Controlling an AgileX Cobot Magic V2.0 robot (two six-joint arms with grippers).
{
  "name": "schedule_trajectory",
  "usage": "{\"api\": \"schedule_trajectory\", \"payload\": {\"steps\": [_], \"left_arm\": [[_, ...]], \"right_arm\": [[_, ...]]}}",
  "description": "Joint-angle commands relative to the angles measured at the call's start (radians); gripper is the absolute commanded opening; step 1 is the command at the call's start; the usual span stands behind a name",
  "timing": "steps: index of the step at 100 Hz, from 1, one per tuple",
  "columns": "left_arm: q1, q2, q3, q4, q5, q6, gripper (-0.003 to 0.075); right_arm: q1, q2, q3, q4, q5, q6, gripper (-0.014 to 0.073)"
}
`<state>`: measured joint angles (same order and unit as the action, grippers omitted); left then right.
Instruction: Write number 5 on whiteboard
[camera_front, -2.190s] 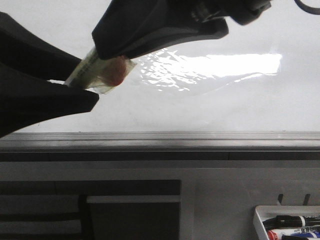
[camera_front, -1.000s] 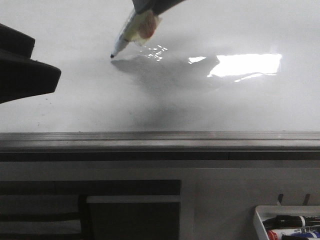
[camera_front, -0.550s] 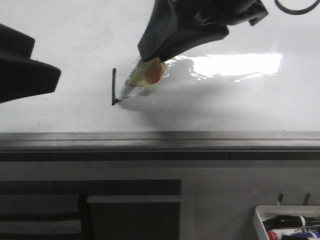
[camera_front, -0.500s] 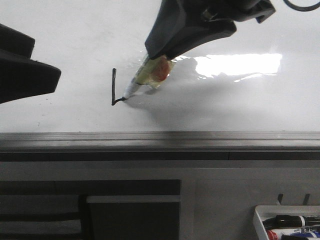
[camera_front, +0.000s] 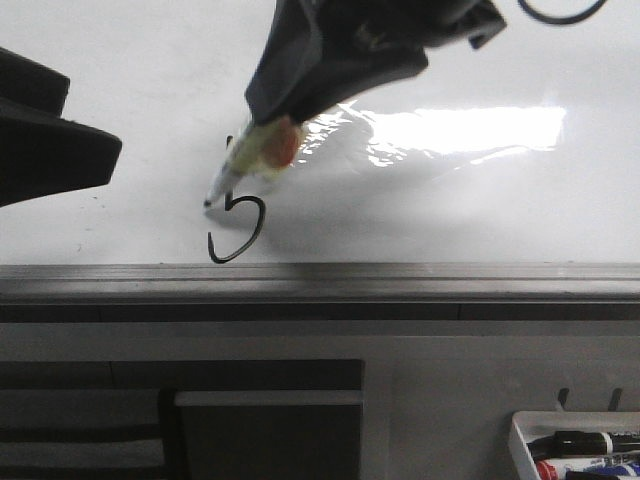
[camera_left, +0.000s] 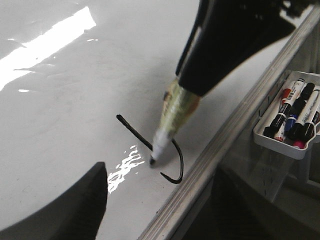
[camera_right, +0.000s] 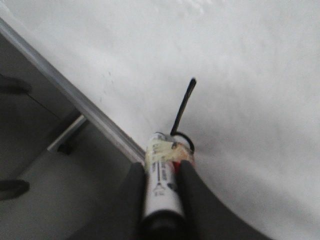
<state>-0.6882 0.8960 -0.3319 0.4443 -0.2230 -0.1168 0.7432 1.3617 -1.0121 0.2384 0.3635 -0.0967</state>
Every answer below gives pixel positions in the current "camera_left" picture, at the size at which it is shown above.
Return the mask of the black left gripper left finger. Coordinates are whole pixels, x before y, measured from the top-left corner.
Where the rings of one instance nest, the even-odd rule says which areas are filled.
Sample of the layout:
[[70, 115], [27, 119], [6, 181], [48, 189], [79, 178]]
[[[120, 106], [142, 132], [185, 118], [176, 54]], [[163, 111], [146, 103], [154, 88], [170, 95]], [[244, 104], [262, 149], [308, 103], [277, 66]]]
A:
[[107, 171], [93, 165], [48, 205], [1, 230], [2, 240], [94, 240], [106, 212]]

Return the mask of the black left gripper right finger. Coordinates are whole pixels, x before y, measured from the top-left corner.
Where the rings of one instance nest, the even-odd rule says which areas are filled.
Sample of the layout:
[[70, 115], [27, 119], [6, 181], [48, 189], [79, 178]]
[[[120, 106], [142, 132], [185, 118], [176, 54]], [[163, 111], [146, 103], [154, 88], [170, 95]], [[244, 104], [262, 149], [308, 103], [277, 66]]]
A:
[[185, 90], [204, 96], [238, 65], [288, 36], [311, 0], [201, 0], [175, 74]]

